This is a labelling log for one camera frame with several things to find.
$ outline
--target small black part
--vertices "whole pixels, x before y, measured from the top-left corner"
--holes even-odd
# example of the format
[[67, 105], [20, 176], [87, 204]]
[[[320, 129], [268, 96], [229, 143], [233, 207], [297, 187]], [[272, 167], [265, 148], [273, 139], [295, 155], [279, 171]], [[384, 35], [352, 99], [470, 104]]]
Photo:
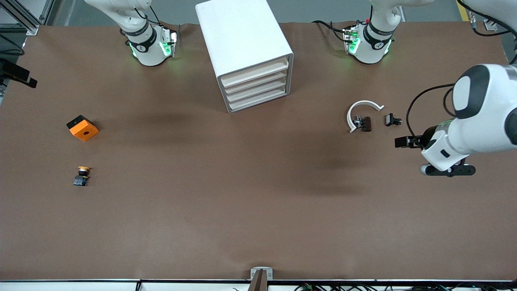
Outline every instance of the small black part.
[[423, 147], [426, 147], [427, 144], [431, 141], [431, 139], [433, 138], [433, 135], [434, 133], [436, 132], [436, 128], [438, 127], [438, 125], [435, 125], [435, 126], [431, 126], [429, 127], [428, 129], [425, 130], [425, 132], [423, 132], [423, 135], [422, 137], [420, 138], [420, 145], [423, 146]]
[[2, 81], [4, 79], [10, 79], [35, 88], [38, 81], [32, 79], [29, 76], [30, 73], [29, 70], [0, 57], [0, 79]]
[[367, 117], [364, 117], [363, 122], [364, 122], [364, 126], [362, 128], [362, 131], [367, 132], [367, 133], [371, 132], [372, 131], [372, 119], [369, 116], [367, 116]]
[[391, 125], [401, 125], [402, 124], [402, 119], [401, 118], [395, 118], [393, 117], [393, 113], [390, 113], [386, 116], [386, 126], [391, 126]]
[[450, 156], [451, 156], [451, 155], [450, 155], [448, 152], [446, 152], [445, 150], [441, 150], [441, 151], [440, 151], [440, 153], [441, 153], [442, 155], [444, 155], [444, 157], [450, 157]]
[[66, 127], [68, 127], [68, 129], [72, 129], [72, 127], [74, 127], [76, 124], [80, 123], [83, 120], [86, 120], [86, 118], [84, 118], [84, 116], [82, 115], [79, 115], [78, 117], [74, 118], [72, 121], [67, 123]]
[[88, 181], [88, 177], [86, 177], [86, 176], [76, 176], [73, 179], [73, 184], [75, 186], [86, 186], [87, 181]]
[[438, 171], [435, 167], [429, 165], [425, 168], [427, 176], [472, 176], [476, 173], [476, 168], [472, 165], [454, 165], [450, 167], [451, 171]]
[[422, 136], [403, 136], [395, 139], [395, 147], [396, 148], [410, 148], [410, 149], [418, 149], [420, 148]]
[[505, 132], [510, 141], [517, 145], [517, 108], [513, 109], [506, 117]]
[[123, 35], [125, 35], [125, 36], [139, 36], [139, 35], [144, 34], [144, 32], [147, 30], [148, 27], [149, 27], [149, 20], [146, 19], [145, 20], [145, 24], [144, 24], [144, 26], [141, 29], [139, 29], [139, 30], [137, 30], [135, 32], [127, 32], [127, 31], [123, 31], [121, 29], [121, 33], [120, 34], [122, 34], [122, 32], [123, 32], [124, 33]]
[[436, 139], [432, 139], [429, 141], [429, 143], [425, 146], [425, 149], [428, 150], [430, 147], [433, 146], [433, 144], [436, 142]]

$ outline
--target white curved hook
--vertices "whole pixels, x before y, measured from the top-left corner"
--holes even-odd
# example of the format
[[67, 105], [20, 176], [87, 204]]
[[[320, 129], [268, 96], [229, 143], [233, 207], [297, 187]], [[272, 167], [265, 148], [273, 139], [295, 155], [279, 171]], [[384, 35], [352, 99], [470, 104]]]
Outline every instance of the white curved hook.
[[350, 127], [350, 133], [353, 133], [354, 130], [357, 129], [357, 126], [355, 126], [354, 122], [352, 121], [352, 117], [350, 115], [352, 114], [352, 109], [358, 105], [368, 105], [368, 106], [375, 108], [377, 111], [380, 111], [381, 109], [384, 108], [384, 105], [379, 106], [377, 103], [375, 103], [373, 101], [368, 101], [368, 100], [361, 100], [361, 101], [357, 101], [354, 104], [352, 104], [352, 106], [350, 106], [350, 109], [348, 110], [348, 113], [346, 114], [346, 121], [348, 123], [348, 126]]

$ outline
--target brown paper mat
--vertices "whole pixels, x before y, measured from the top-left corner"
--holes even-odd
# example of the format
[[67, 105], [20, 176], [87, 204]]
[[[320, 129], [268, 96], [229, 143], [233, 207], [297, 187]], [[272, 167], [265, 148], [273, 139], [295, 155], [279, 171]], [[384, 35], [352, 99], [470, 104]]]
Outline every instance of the brown paper mat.
[[[13, 82], [0, 108], [0, 279], [228, 279], [257, 265], [279, 279], [514, 279], [517, 152], [469, 158], [473, 177], [424, 177], [418, 150], [393, 147], [406, 127], [383, 125], [424, 89], [504, 64], [499, 41], [402, 23], [364, 65], [326, 28], [281, 26], [292, 94], [236, 114], [197, 25], [158, 67], [117, 27], [30, 37], [19, 63], [38, 87]], [[443, 93], [416, 103], [415, 131], [448, 119]], [[386, 108], [358, 107], [373, 131], [349, 134], [361, 99]], [[65, 126], [79, 114], [100, 127], [88, 142]], [[78, 166], [88, 187], [72, 186]]]

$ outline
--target robotic arm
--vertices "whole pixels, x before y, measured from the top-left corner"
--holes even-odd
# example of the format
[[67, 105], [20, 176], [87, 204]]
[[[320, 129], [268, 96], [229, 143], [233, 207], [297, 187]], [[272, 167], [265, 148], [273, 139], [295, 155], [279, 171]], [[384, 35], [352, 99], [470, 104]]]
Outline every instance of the robotic arm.
[[160, 24], [151, 24], [144, 11], [151, 0], [85, 0], [86, 3], [104, 12], [121, 28], [129, 40], [133, 55], [146, 66], [161, 64], [173, 56], [176, 32]]
[[[516, 35], [517, 1], [458, 0], [467, 9], [499, 23]], [[420, 148], [429, 162], [420, 171], [430, 176], [472, 175], [464, 164], [475, 153], [517, 149], [517, 67], [477, 65], [452, 89], [454, 119], [428, 128], [421, 136], [395, 139], [397, 148]]]
[[368, 23], [359, 23], [345, 34], [347, 52], [366, 64], [380, 61], [388, 53], [391, 36], [401, 21], [397, 6], [423, 6], [434, 0], [369, 0], [372, 13]]

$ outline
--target orange block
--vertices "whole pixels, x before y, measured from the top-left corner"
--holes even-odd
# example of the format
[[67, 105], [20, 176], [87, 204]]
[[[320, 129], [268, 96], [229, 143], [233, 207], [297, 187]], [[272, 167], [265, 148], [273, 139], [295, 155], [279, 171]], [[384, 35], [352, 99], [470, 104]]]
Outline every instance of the orange block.
[[67, 123], [67, 127], [73, 136], [83, 141], [87, 141], [99, 133], [93, 123], [82, 115]]

